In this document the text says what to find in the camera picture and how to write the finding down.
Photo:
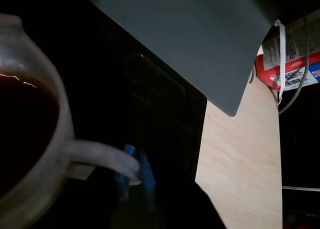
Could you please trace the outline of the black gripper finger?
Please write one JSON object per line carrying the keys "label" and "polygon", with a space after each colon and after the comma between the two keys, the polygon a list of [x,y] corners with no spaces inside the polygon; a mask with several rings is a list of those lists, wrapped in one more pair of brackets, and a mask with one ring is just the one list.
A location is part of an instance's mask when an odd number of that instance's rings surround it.
{"label": "black gripper finger", "polygon": [[[125,144],[123,151],[129,156],[134,157],[136,153],[136,148],[133,145]],[[129,197],[130,179],[125,175],[122,175],[119,173],[115,174],[114,179],[115,179],[117,191],[118,191],[118,200],[120,203],[124,203]]]}
{"label": "black gripper finger", "polygon": [[142,151],[139,160],[148,208],[161,211],[165,228],[225,228],[209,196],[167,156]]}

